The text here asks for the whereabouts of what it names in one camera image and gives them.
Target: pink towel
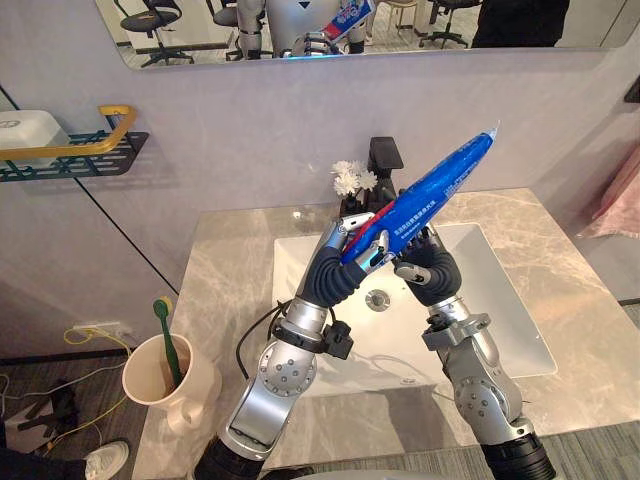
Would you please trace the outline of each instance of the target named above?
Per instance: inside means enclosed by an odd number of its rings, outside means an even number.
[[[579,237],[627,235],[640,238],[640,147],[624,163]]]

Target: white sink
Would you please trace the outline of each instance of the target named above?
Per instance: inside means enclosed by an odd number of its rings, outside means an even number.
[[[472,313],[488,313],[489,327],[502,365],[512,377],[546,375],[556,364],[538,328],[476,224],[449,225],[438,233],[462,272],[460,294]],[[279,238],[274,242],[273,302],[294,296],[319,235]],[[386,292],[387,310],[369,308],[371,290]],[[422,332],[427,309],[385,265],[334,308],[351,326],[354,346],[347,360],[319,355],[316,379],[305,396],[339,395],[389,388],[433,385],[446,381],[435,352],[427,350]]]

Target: cup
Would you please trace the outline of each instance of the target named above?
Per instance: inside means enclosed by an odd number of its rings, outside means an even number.
[[[220,394],[222,377],[185,337],[172,333],[171,339],[183,376],[178,388],[174,389],[163,335],[151,337],[131,354],[122,387],[134,402],[164,410],[169,428],[184,435],[200,425],[205,406],[211,407]]]

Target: electrical outlet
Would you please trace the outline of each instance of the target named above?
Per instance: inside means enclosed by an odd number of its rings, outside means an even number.
[[[90,329],[103,330],[116,338],[122,338],[124,335],[130,335],[132,332],[131,327],[122,322],[87,323],[86,325],[74,325],[71,329],[85,338],[88,336],[85,330]]]

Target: white sneaker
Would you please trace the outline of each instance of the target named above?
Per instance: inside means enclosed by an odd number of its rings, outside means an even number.
[[[129,458],[129,445],[123,441],[107,443],[84,457],[87,461],[87,480],[109,480]]]

